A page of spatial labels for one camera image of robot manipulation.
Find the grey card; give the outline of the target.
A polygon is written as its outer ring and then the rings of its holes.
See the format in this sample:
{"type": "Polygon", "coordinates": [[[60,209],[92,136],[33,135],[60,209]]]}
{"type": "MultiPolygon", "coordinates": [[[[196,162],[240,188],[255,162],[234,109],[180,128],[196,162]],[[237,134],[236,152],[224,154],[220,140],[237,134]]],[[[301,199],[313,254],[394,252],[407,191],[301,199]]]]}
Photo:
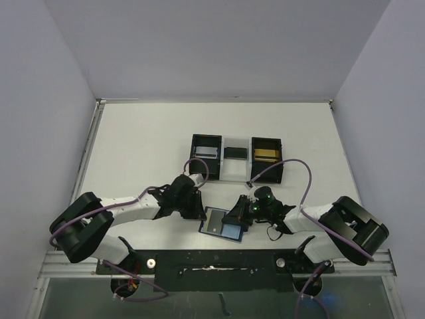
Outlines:
{"type": "Polygon", "coordinates": [[[212,235],[220,235],[222,233],[222,218],[226,215],[226,211],[209,207],[206,212],[207,220],[203,223],[202,231],[212,235]]]}

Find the blue leather card holder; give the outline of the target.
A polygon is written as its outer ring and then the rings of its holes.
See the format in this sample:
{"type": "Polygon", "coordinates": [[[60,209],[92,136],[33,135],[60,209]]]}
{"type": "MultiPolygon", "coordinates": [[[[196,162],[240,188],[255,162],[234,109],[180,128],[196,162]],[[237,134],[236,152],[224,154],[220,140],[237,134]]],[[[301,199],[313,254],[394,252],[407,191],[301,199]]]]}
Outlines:
{"type": "Polygon", "coordinates": [[[205,221],[201,221],[199,233],[241,243],[243,237],[241,226],[222,222],[222,218],[226,217],[229,213],[230,211],[226,209],[205,207],[205,215],[207,219],[205,221]]]}

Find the black white card tray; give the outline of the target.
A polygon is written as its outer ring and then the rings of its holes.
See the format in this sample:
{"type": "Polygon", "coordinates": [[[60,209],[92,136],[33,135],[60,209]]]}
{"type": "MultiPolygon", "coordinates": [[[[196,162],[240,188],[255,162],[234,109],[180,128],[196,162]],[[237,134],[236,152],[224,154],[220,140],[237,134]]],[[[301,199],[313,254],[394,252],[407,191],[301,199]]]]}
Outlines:
{"type": "Polygon", "coordinates": [[[281,161],[282,141],[276,138],[228,137],[219,135],[195,134],[191,142],[191,158],[198,158],[189,164],[189,173],[209,174],[209,181],[280,184],[284,167],[281,161]],[[218,157],[195,157],[196,146],[218,148],[218,157]],[[276,163],[255,161],[254,150],[272,149],[280,153],[276,163]]]}

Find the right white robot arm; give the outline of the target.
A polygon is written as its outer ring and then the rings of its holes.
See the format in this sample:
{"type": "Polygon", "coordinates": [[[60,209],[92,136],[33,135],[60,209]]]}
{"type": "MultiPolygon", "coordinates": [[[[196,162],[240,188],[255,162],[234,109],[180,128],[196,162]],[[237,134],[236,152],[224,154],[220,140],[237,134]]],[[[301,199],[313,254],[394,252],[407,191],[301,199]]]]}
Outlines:
{"type": "Polygon", "coordinates": [[[384,223],[350,197],[315,207],[285,205],[268,186],[241,195],[222,223],[244,232],[253,223],[268,223],[281,236],[309,233],[295,250],[313,264],[344,257],[364,266],[389,236],[384,223]]]}

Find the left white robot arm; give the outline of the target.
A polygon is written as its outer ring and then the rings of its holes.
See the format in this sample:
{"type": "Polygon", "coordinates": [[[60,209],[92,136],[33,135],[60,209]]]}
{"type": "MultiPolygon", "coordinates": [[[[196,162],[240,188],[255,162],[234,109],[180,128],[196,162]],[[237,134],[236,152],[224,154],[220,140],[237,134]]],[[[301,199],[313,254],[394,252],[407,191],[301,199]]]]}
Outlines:
{"type": "Polygon", "coordinates": [[[139,220],[157,220],[174,212],[188,220],[206,219],[200,188],[201,174],[181,174],[170,184],[148,187],[140,195],[100,198],[83,193],[49,227],[49,242],[65,253],[71,263],[94,257],[118,265],[132,248],[123,237],[107,234],[112,227],[139,220]]]}

